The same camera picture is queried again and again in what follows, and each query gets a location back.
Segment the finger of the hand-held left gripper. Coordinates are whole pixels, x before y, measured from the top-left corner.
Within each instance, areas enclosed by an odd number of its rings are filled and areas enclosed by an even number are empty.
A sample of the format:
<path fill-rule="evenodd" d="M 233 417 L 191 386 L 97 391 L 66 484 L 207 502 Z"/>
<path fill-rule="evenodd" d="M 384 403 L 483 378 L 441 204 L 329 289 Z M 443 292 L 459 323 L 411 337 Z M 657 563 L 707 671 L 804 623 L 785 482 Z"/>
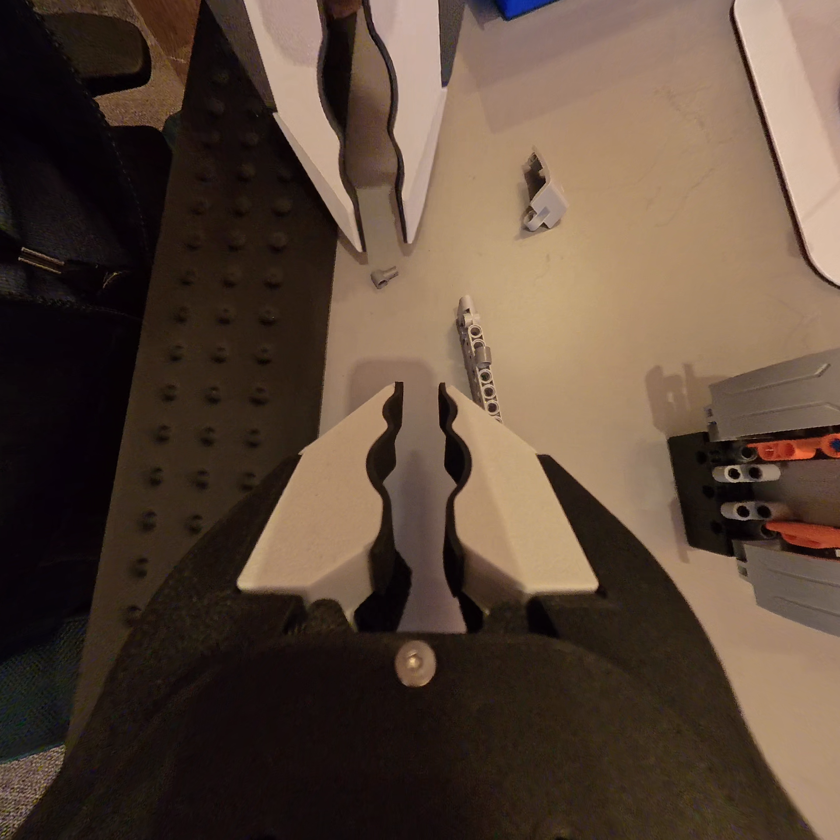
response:
<path fill-rule="evenodd" d="M 391 87 L 387 132 L 395 149 L 395 196 L 403 237 L 417 237 L 434 167 L 447 89 L 438 1 L 363 2 Z"/>
<path fill-rule="evenodd" d="M 246 1 L 275 104 L 276 122 L 356 251 L 364 251 L 358 201 L 343 167 L 343 132 L 323 86 L 328 45 L 322 2 Z"/>

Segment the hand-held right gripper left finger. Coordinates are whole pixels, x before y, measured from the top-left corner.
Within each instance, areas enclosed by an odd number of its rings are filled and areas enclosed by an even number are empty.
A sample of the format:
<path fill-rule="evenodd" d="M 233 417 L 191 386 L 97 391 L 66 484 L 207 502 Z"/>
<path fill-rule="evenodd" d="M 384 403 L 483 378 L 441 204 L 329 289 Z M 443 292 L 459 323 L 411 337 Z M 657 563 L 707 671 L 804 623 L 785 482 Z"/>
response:
<path fill-rule="evenodd" d="M 241 592 L 340 605 L 364 632 L 394 632 L 412 572 L 396 549 L 385 481 L 396 466 L 395 382 L 305 447 L 241 571 Z"/>

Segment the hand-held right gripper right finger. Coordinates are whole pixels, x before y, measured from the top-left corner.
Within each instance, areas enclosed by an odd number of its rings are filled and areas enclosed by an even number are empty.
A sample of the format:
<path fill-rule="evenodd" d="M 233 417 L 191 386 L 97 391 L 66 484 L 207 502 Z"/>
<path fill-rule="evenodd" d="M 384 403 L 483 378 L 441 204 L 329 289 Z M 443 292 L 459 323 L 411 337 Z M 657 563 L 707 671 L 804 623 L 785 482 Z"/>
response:
<path fill-rule="evenodd" d="M 599 582 L 536 450 L 458 389 L 438 386 L 444 574 L 465 627 L 544 596 L 590 596 Z"/>

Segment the grey long toy brick beam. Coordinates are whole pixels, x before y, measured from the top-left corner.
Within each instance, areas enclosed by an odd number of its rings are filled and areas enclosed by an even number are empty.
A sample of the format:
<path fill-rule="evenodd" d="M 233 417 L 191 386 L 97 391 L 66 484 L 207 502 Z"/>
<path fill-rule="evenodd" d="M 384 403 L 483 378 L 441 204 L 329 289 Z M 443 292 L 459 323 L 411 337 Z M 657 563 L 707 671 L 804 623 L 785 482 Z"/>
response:
<path fill-rule="evenodd" d="M 472 400 L 492 418 L 502 423 L 501 410 L 492 367 L 479 369 L 473 360 L 474 345 L 487 341 L 481 326 L 480 315 L 470 296 L 458 301 L 456 318 L 458 340 L 462 350 Z"/>

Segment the grey orange toy brick model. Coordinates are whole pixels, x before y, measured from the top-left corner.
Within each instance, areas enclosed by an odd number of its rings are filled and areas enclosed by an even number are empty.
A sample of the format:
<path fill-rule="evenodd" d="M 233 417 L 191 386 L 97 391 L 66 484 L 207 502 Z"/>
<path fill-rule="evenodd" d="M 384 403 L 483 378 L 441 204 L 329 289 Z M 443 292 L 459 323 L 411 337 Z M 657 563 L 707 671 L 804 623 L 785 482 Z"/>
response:
<path fill-rule="evenodd" d="M 780 540 L 839 561 L 839 424 L 733 440 L 707 426 L 668 453 L 690 547 L 735 559 L 733 540 Z"/>

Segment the white metal board stand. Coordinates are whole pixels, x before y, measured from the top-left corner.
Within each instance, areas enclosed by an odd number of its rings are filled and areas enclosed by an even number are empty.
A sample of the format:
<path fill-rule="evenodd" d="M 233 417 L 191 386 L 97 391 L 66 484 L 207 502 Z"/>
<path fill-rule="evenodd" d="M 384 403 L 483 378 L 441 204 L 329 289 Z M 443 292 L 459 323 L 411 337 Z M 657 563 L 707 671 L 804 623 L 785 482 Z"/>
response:
<path fill-rule="evenodd" d="M 839 285 L 839 2 L 736 1 L 731 16 L 805 255 Z"/>

